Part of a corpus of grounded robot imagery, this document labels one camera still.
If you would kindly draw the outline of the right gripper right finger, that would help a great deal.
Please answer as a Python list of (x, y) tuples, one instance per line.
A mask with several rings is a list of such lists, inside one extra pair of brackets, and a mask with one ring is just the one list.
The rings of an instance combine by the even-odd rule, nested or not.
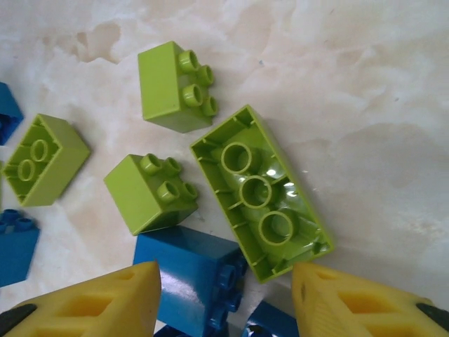
[(301, 336), (447, 336), (448, 311), (428, 298), (314, 263), (296, 263)]

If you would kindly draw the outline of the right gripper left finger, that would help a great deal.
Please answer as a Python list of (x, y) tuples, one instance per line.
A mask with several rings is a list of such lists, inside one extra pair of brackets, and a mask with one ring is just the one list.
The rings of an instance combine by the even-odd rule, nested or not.
[(17, 304), (1, 335), (153, 336), (160, 297), (158, 263), (139, 263)]

